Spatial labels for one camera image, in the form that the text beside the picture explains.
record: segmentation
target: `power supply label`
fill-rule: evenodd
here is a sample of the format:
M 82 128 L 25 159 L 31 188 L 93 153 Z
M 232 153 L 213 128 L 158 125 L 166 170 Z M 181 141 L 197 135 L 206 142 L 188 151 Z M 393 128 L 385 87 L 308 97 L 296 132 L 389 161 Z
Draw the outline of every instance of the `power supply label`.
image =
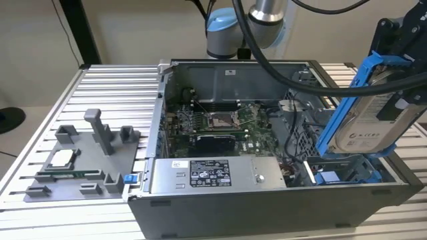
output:
M 189 161 L 189 185 L 197 187 L 229 187 L 232 175 L 228 160 Z

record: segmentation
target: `black cable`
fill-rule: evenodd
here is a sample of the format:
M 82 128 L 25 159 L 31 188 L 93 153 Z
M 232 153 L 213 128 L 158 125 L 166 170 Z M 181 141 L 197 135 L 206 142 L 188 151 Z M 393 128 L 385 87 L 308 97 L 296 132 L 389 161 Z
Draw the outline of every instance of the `black cable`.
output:
M 374 96 L 386 93 L 393 93 L 401 90 L 406 90 L 414 87 L 418 87 L 427 83 L 427 72 L 412 75 L 401 80 L 396 80 L 384 84 L 362 86 L 362 87 L 345 87 L 345 88 L 328 88 L 320 86 L 304 85 L 296 81 L 292 81 L 284 77 L 269 64 L 265 56 L 256 44 L 250 28 L 246 21 L 245 12 L 242 10 L 241 0 L 232 0 L 233 10 L 237 17 L 238 25 L 241 28 L 242 36 L 245 43 L 252 50 L 252 55 L 258 62 L 261 68 L 272 76 L 272 78 L 288 86 L 290 89 L 294 89 L 297 92 L 314 95 L 314 96 L 328 96 L 328 97 L 362 97 L 362 96 Z
M 193 5 L 197 7 L 198 12 L 202 16 L 202 19 L 206 20 L 206 12 L 205 12 L 205 9 L 202 8 L 200 0 L 188 0 L 188 1 L 190 1 L 193 3 Z
M 321 128 L 325 128 L 326 125 L 324 124 L 318 124 L 318 123 L 313 123 L 313 122 L 304 122 L 305 125 L 309 125 L 309 126 L 314 126 L 314 127 L 321 127 Z
M 73 59 L 74 59 L 74 61 L 77 62 L 77 67 L 79 67 L 79 62 L 78 62 L 78 59 L 77 59 L 77 56 L 75 56 L 75 53 L 74 53 L 74 50 L 73 50 L 71 41 L 70 41 L 67 32 L 66 32 L 65 27 L 63 27 L 63 24 L 62 24 L 62 20 L 61 20 L 61 17 L 59 17 L 58 10 L 57 10 L 57 8 L 55 8 L 55 5 L 54 5 L 53 0 L 50 0 L 50 2 L 51 2 L 51 5 L 53 5 L 53 8 L 54 8 L 54 13 L 55 13 L 55 16 L 57 16 L 57 19 L 58 19 L 58 23 L 59 23 L 61 29 L 63 30 L 63 33 L 65 33 L 65 35 L 66 35 L 67 45 L 69 45 L 70 53 L 71 53 L 71 55 L 73 55 Z
M 294 127 L 296 127 L 296 121 L 297 121 L 297 111 L 296 111 L 294 101 L 292 101 L 292 104 L 293 104 L 292 125 L 290 125 L 290 128 L 288 130 L 286 139 L 284 141 L 284 153 L 285 153 L 286 157 L 290 158 L 292 162 L 297 162 L 297 163 L 301 164 L 302 162 L 288 151 L 289 141 L 290 141 L 292 135 L 294 133 Z
M 205 10 L 205 19 L 204 19 L 204 35 L 208 35 L 208 21 L 212 13 L 212 8 L 214 5 L 216 0 L 209 0 L 206 4 L 206 10 Z
M 181 90 L 180 90 L 180 101 L 182 102 L 182 103 L 189 103 L 189 101 L 190 101 L 190 98 L 192 98 L 192 92 L 190 92 L 190 90 L 192 90 L 193 88 L 192 87 L 182 87 L 181 88 Z M 185 101 L 185 99 L 184 99 L 184 92 L 185 92 L 185 90 L 189 90 L 188 91 L 188 93 L 189 93 L 189 99 L 188 99 L 188 101 Z
M 0 151 L 0 154 L 9 155 L 9 156 L 13 157 L 13 158 L 17 158 L 17 157 L 18 157 L 18 156 L 15 156 L 15 155 L 13 155 L 13 154 L 10 154 L 10 153 L 7 153 L 7 152 L 3 152 L 3 151 Z
M 368 1 L 370 0 L 360 0 L 357 1 L 353 5 L 349 5 L 348 7 L 344 7 L 342 9 L 336 9 L 336 10 L 324 10 L 324 9 L 318 9 L 313 6 L 306 5 L 305 3 L 302 3 L 300 0 L 292 0 L 292 2 L 300 6 L 302 9 L 317 13 L 317 14 L 325 14 L 325 15 L 336 15 L 336 14 L 342 14 L 350 10 L 353 10 L 354 8 L 360 7 L 362 4 L 365 4 Z

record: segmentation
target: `aluminum table surface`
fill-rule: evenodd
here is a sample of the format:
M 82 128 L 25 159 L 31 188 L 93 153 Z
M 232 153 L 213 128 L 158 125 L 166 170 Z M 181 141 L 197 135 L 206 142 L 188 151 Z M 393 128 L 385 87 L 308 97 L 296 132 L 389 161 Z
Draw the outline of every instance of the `aluminum table surface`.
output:
M 340 87 L 348 86 L 356 68 L 321 64 Z M 144 239 L 122 199 L 26 203 L 23 190 L 55 143 L 54 130 L 73 124 L 89 131 L 86 108 L 99 108 L 111 129 L 132 125 L 140 132 L 133 171 L 144 169 L 146 136 L 157 91 L 157 66 L 93 65 L 69 83 L 51 111 L 0 181 L 0 239 Z M 394 152 L 427 186 L 427 131 L 417 123 L 396 142 Z M 400 206 L 384 207 L 356 228 L 325 229 L 225 239 L 427 239 L 427 187 Z

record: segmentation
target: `motherboard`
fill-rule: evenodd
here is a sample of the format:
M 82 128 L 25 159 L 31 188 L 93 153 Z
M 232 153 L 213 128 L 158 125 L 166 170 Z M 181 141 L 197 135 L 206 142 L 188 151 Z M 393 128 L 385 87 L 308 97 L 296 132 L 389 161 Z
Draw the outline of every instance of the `motherboard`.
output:
M 202 103 L 170 107 L 166 113 L 169 154 L 173 158 L 282 157 L 260 102 Z

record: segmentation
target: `beige wall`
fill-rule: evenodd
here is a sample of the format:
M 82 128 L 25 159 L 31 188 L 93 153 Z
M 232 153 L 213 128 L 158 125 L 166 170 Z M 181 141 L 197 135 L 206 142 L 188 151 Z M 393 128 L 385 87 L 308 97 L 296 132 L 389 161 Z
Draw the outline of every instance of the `beige wall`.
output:
M 245 0 L 244 7 L 253 2 Z M 82 5 L 102 63 L 205 58 L 204 20 L 189 1 L 82 0 Z M 214 8 L 222 7 L 229 0 L 217 1 Z M 0 108 L 51 105 L 75 71 L 50 0 L 0 0 Z
M 321 9 L 340 9 L 358 0 L 304 0 Z M 322 63 L 350 62 L 356 66 L 368 54 L 377 21 L 402 17 L 417 0 L 370 0 L 340 15 L 321 15 L 297 7 L 284 50 L 285 59 L 313 59 Z
M 253 2 L 242 0 L 245 9 Z M 336 9 L 354 0 L 305 2 Z M 338 16 L 297 8 L 286 48 L 277 52 L 286 59 L 357 64 L 368 51 L 378 9 L 384 17 L 397 17 L 413 2 L 372 0 Z M 189 1 L 82 0 L 82 4 L 105 64 L 205 57 L 204 21 Z M 228 6 L 229 0 L 216 3 L 216 8 Z M 266 52 L 272 58 L 274 49 Z M 50 0 L 0 0 L 0 107 L 51 105 L 75 65 Z

